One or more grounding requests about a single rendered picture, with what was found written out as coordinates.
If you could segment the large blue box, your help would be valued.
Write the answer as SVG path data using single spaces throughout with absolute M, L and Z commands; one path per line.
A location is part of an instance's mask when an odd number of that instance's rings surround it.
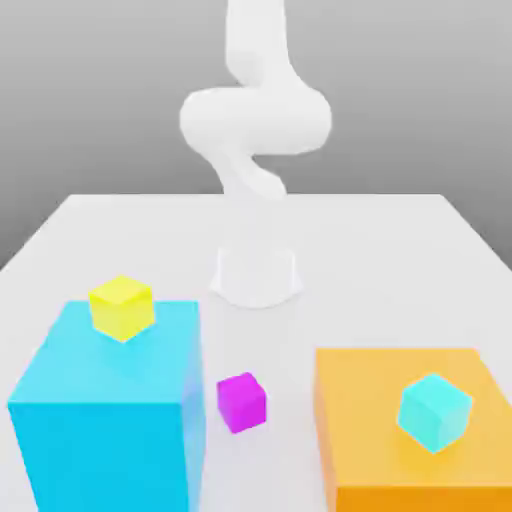
M 158 301 L 127 342 L 71 301 L 8 409 L 38 512 L 199 512 L 206 418 L 199 306 Z

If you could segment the small cyan cube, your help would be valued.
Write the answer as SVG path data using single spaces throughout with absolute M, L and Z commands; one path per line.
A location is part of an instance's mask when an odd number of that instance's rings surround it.
M 466 432 L 473 397 L 431 373 L 402 391 L 397 425 L 431 454 L 437 454 Z

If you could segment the small yellow cube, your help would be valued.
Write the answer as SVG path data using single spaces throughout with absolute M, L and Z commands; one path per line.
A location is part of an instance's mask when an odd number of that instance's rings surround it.
M 155 323 L 151 288 L 119 275 L 88 293 L 93 326 L 125 343 Z

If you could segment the large orange box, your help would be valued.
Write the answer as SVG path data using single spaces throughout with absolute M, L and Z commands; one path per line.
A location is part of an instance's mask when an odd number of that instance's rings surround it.
M 432 373 L 473 399 L 437 454 L 397 424 L 403 390 Z M 314 411 L 328 512 L 512 512 L 512 405 L 476 350 L 319 348 Z

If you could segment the small magenta cube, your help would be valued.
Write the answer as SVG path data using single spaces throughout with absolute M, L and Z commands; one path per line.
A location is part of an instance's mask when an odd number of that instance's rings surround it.
M 249 372 L 216 384 L 218 410 L 232 434 L 266 422 L 266 392 Z

